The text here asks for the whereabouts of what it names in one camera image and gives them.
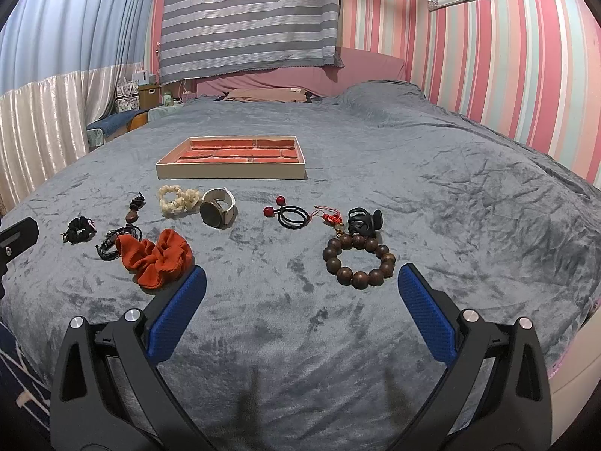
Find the blue cloth on side table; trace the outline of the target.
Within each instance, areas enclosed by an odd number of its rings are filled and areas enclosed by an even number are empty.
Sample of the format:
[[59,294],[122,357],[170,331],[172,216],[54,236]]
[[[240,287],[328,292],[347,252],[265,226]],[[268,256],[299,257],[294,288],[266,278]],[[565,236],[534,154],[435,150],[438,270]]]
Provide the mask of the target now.
[[88,132],[99,129],[102,135],[107,138],[108,136],[115,135],[122,127],[126,127],[133,118],[143,113],[145,113],[145,110],[127,110],[110,114],[89,124],[86,129]]

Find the beige tray with brick lining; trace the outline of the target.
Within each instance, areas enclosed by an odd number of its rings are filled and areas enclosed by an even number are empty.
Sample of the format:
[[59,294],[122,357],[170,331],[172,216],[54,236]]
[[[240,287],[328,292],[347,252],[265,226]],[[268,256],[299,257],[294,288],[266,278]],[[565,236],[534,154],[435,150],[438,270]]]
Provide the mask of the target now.
[[299,140],[289,135],[193,136],[156,163],[160,179],[307,178]]

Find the red tassel charm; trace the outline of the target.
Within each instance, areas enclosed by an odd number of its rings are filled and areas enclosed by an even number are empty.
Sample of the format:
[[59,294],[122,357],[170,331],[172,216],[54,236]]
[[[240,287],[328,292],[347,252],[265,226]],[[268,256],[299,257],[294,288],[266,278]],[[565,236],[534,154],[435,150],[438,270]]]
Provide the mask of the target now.
[[336,234],[344,233],[344,221],[338,209],[316,206],[311,214],[311,218],[321,218],[325,225],[335,230]]

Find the white satin curtain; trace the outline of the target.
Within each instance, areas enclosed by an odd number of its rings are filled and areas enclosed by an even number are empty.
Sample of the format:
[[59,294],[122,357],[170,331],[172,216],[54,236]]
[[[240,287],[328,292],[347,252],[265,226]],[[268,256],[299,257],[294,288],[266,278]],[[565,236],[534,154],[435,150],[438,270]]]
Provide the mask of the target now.
[[1,201],[11,210],[89,152],[87,126],[110,110],[117,84],[140,63],[76,70],[1,96]]

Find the patterned fabric bag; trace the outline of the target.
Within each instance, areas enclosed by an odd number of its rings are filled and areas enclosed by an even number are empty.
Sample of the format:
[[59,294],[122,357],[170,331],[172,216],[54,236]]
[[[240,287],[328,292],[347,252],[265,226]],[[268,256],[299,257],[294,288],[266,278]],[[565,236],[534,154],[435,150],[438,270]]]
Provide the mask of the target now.
[[114,112],[122,113],[140,109],[139,83],[122,76],[116,83]]

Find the tan pillow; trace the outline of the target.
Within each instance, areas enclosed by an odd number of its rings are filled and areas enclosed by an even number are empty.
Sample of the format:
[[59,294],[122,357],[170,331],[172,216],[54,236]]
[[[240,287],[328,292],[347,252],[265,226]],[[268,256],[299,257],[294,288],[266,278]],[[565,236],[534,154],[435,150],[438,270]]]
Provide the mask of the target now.
[[230,91],[223,100],[242,103],[306,103],[308,96],[302,89],[249,88]]

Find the black hair tie red beads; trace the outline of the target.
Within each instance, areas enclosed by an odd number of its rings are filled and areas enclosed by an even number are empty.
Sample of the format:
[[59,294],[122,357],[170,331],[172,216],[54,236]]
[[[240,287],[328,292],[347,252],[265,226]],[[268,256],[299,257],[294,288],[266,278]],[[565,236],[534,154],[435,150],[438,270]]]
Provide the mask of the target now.
[[283,195],[276,197],[275,207],[263,208],[263,215],[266,218],[275,218],[282,227],[290,230],[302,229],[311,222],[311,216],[305,209],[288,205]]

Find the black hair claw clip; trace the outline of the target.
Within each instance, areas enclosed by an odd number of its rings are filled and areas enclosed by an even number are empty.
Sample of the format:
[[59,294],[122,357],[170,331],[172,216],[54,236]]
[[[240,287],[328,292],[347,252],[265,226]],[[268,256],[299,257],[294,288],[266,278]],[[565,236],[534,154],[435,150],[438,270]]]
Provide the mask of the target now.
[[370,213],[364,208],[353,208],[347,216],[350,235],[358,234],[363,237],[375,237],[383,227],[383,214],[380,210]]

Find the grey plush bed blanket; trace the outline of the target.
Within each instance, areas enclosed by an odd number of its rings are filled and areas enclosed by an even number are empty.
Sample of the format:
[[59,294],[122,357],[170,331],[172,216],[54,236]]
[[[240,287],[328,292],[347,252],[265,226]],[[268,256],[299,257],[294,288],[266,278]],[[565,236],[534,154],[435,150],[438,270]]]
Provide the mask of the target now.
[[[157,162],[193,136],[293,135],[302,180],[228,179],[226,229],[161,214]],[[5,218],[34,218],[37,243],[9,267],[1,319],[46,381],[73,316],[101,323],[150,294],[92,242],[62,240],[90,218],[100,235],[143,194],[140,230],[173,229],[208,277],[174,355],[170,389],[222,450],[382,450],[443,372],[394,280],[340,285],[322,253],[333,231],[289,230],[263,209],[383,214],[382,241],[458,306],[530,318],[555,365],[600,298],[600,194],[548,156],[430,103],[410,83],[372,82],[310,104],[196,100],[57,173]]]

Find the cream fabric scrunchie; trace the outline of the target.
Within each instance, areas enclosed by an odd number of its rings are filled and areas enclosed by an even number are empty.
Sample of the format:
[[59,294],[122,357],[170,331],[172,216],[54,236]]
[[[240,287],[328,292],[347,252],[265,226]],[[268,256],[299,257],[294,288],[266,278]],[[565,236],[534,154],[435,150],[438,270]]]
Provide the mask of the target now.
[[202,194],[193,188],[182,189],[178,185],[162,185],[157,191],[159,208],[164,217],[175,217],[193,212],[200,204]]

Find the brown storage box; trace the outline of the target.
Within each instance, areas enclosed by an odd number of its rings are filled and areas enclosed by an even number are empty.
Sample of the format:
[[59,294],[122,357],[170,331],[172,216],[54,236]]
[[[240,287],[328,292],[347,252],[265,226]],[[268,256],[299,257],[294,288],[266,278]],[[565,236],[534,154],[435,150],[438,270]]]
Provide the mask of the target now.
[[148,83],[139,86],[140,110],[150,110],[162,103],[160,86],[157,83]]

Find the grey striped hanging sheet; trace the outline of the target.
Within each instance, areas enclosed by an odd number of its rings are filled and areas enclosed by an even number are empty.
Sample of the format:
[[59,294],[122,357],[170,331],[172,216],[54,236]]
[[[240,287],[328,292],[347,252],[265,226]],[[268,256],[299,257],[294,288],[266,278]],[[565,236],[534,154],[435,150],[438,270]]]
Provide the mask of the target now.
[[164,0],[162,83],[342,64],[341,0]]

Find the black scrunchie with charm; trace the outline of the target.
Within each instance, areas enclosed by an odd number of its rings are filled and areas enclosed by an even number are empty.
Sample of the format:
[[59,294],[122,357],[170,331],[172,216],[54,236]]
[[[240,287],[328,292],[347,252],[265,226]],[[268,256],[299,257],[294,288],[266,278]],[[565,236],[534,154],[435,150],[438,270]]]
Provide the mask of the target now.
[[66,231],[62,234],[62,240],[71,245],[88,242],[97,233],[97,229],[93,221],[87,217],[76,217],[72,219]]

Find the orange fabric scrunchie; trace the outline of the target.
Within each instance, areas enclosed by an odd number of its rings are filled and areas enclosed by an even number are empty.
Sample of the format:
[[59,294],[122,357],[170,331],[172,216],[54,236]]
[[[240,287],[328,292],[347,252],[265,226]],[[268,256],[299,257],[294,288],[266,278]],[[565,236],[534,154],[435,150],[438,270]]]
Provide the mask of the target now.
[[115,245],[123,266],[145,290],[157,290],[179,280],[193,265],[192,249],[173,229],[164,229],[156,242],[122,234]]

